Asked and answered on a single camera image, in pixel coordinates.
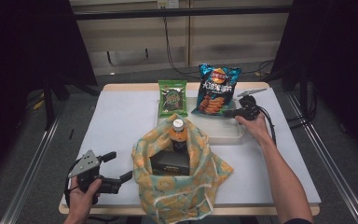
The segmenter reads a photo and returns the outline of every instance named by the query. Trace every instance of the human hand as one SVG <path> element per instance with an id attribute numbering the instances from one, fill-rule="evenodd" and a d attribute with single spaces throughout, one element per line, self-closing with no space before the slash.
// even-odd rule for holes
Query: human hand
<path id="1" fill-rule="evenodd" d="M 260 113 L 254 120 L 247 120 L 241 116 L 236 116 L 235 120 L 246 127 L 260 146 L 264 141 L 271 140 L 263 113 Z"/>
<path id="2" fill-rule="evenodd" d="M 101 179 L 94 180 L 86 193 L 78 188 L 77 176 L 71 179 L 71 197 L 69 215 L 64 224 L 86 223 L 92 205 L 92 197 L 102 184 Z"/>

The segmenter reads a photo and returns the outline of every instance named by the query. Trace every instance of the black box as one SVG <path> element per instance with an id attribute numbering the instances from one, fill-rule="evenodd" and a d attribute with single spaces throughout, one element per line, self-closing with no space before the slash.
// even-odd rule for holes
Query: black box
<path id="1" fill-rule="evenodd" d="M 190 158 L 187 153 L 161 150 L 150 157 L 153 175 L 189 175 Z"/>

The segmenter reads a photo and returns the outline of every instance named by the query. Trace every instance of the green snack bag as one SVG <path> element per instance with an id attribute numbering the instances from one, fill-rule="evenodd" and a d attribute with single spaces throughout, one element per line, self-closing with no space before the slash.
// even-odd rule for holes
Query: green snack bag
<path id="1" fill-rule="evenodd" d="M 186 80 L 159 80 L 158 112 L 161 118 L 173 114 L 187 116 Z"/>

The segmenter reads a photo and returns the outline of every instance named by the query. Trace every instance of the floral cloth bag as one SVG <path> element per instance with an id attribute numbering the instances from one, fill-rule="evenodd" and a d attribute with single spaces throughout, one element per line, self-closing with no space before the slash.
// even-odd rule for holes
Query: floral cloth bag
<path id="1" fill-rule="evenodd" d="M 175 119 L 186 124 L 190 175 L 153 175 L 149 158 L 170 146 L 168 130 Z M 208 136 L 177 114 L 143 136 L 132 149 L 132 159 L 141 205 L 157 223 L 196 220 L 211 214 L 217 188 L 233 172 L 212 153 Z"/>

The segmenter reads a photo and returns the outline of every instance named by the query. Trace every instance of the bottle cap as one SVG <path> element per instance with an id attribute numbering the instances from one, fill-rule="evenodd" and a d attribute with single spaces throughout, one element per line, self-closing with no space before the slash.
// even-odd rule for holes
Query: bottle cap
<path id="1" fill-rule="evenodd" d="M 176 119 L 173 121 L 173 129 L 176 131 L 176 132 L 180 132 L 182 131 L 184 128 L 184 123 L 181 119 Z"/>

